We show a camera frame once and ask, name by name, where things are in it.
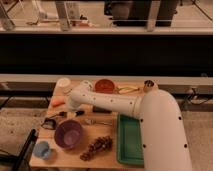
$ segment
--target bunch of grapes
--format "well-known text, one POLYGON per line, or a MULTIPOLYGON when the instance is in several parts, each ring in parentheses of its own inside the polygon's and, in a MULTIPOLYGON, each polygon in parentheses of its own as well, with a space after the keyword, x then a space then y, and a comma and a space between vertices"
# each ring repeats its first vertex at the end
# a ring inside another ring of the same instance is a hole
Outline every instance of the bunch of grapes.
POLYGON ((98 137, 93 143, 88 146, 86 152, 81 154, 80 159, 88 161, 100 151, 109 150, 112 148, 112 138, 110 136, 98 137))

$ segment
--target blue cup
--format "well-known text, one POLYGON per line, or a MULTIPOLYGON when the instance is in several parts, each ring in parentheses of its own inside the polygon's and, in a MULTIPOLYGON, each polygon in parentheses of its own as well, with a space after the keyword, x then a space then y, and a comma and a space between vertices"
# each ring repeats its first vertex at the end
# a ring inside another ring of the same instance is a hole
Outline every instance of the blue cup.
POLYGON ((33 154, 41 159, 48 159, 51 154, 51 149, 46 141, 41 141, 38 144, 35 145, 33 149, 33 154))

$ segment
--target wooden table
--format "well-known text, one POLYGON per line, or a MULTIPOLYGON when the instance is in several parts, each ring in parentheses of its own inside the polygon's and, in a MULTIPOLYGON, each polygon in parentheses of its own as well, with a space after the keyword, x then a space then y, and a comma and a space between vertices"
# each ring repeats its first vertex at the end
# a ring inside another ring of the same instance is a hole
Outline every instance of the wooden table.
MULTIPOLYGON (((76 86, 79 84, 79 81, 72 81, 72 86, 76 86)), ((141 82, 137 83, 128 83, 128 82, 116 82, 116 85, 135 85, 140 87, 139 91, 135 91, 132 93, 128 93, 127 95, 143 95, 143 86, 144 84, 141 82)), ((56 86, 53 92, 53 96, 51 101, 56 98, 67 98, 67 95, 64 95, 62 91, 56 86)), ((54 141, 54 131, 47 130, 44 128, 40 128, 39 136, 37 143, 40 141, 47 141, 50 144, 52 149, 51 157, 48 160, 42 160, 34 155, 32 155, 30 160, 30 166, 32 167, 67 167, 67 168, 135 168, 138 166, 124 165, 117 162, 116 158, 116 137, 117 137, 117 113, 112 112, 111 114, 104 113, 93 113, 92 106, 90 105, 82 105, 82 108, 85 110, 85 114, 82 116, 75 117, 75 114, 72 112, 68 112, 68 116, 66 119, 74 119, 77 120, 83 126, 83 139, 80 143, 72 150, 63 150, 59 146, 56 145, 54 141), (93 118, 97 121, 110 121, 113 123, 112 126, 108 125, 86 125, 84 122, 85 118, 93 118), (113 147, 110 151, 100 152, 95 155, 93 159, 90 161, 83 161, 79 158, 79 156, 86 151, 88 144, 94 141, 97 137, 107 136, 109 135, 113 139, 113 147)), ((46 117, 50 117, 53 114, 66 111, 66 106, 61 105, 58 107, 52 107, 49 105, 46 117)), ((60 118, 57 122, 60 123, 65 119, 60 118)))

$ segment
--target spoon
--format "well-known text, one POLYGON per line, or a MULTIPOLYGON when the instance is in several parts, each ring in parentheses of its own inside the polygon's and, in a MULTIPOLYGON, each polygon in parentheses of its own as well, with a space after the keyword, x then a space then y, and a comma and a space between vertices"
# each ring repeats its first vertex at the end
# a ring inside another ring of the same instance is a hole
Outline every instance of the spoon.
POLYGON ((86 118, 85 119, 85 122, 88 124, 88 125, 93 125, 93 124, 103 124, 103 125, 111 125, 112 126, 112 123, 110 122, 96 122, 94 119, 88 119, 86 118))

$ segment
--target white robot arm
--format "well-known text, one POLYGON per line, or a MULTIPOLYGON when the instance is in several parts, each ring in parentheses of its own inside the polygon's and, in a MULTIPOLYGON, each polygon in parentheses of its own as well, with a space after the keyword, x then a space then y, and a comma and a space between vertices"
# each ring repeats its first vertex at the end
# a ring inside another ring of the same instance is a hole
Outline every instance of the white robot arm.
POLYGON ((154 90, 135 97, 91 90, 92 84, 83 81, 70 92, 67 107, 76 110, 81 104, 92 104, 139 119, 146 171, 193 170, 181 112, 168 92, 154 90))

